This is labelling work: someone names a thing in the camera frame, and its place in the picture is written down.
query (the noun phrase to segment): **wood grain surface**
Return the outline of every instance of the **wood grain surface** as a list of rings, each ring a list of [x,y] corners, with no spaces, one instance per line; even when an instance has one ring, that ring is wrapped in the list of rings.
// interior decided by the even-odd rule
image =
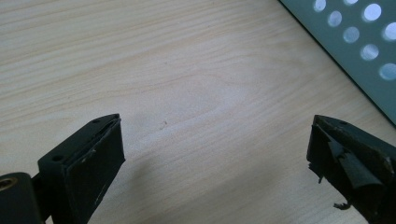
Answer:
[[[127,161],[90,223],[364,223],[308,170],[312,119],[396,145],[276,0],[1,0],[0,175],[110,113]]]

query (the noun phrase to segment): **screw hole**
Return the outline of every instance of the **screw hole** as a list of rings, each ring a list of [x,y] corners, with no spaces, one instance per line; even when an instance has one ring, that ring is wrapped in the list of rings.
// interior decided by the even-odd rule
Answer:
[[[392,81],[396,79],[396,64],[387,63],[379,69],[379,75],[386,81]]]
[[[363,11],[363,19],[365,21],[376,21],[381,16],[381,6],[379,4],[371,4]]]
[[[347,5],[347,6],[352,6],[353,4],[355,4],[355,3],[357,3],[358,2],[358,0],[344,0],[344,3]]]
[[[53,161],[61,161],[61,160],[63,160],[63,159],[64,159],[63,156],[54,156],[54,157],[52,158]]]
[[[372,61],[376,57],[378,57],[379,54],[379,49],[376,45],[369,44],[364,46],[364,48],[361,49],[361,57],[365,61]]]
[[[15,177],[5,178],[5,179],[0,180],[0,191],[11,188],[17,182],[18,182],[18,179]]]
[[[330,14],[329,18],[327,19],[327,23],[331,27],[337,27],[340,25],[341,21],[343,20],[343,15],[339,11],[334,11]]]
[[[361,33],[359,32],[359,29],[352,26],[352,27],[347,28],[344,31],[344,40],[348,44],[352,44],[352,43],[355,43],[359,39],[360,35],[361,35]]]
[[[316,12],[321,12],[326,7],[326,0],[316,0],[314,3],[314,10]]]
[[[384,38],[388,41],[396,40],[396,22],[393,22],[385,28]]]

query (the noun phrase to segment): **perforated metal sheet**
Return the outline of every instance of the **perforated metal sheet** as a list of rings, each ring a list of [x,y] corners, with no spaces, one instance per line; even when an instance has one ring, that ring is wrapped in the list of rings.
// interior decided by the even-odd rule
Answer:
[[[396,1],[280,2],[396,124]]]

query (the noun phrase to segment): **wooden table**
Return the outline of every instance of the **wooden table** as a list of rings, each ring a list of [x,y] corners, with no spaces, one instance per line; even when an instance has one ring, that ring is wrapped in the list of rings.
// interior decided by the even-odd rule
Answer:
[[[396,145],[275,0],[3,0],[0,52],[0,175],[120,113],[127,162],[90,223],[364,223],[308,170],[312,119]]]

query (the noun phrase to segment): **black plastic part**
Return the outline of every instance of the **black plastic part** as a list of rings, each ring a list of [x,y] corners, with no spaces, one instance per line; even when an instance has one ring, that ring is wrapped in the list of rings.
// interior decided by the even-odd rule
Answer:
[[[87,223],[125,161],[120,116],[92,120],[38,161],[54,223]]]
[[[42,220],[47,220],[50,217],[50,206],[47,205],[50,195],[48,195],[48,188],[43,183],[40,174],[32,178],[33,188],[35,189],[35,197],[40,208],[40,215]]]
[[[13,173],[0,176],[0,223],[42,223],[28,174]]]
[[[315,116],[307,159],[369,223],[396,223],[396,147],[340,119]]]

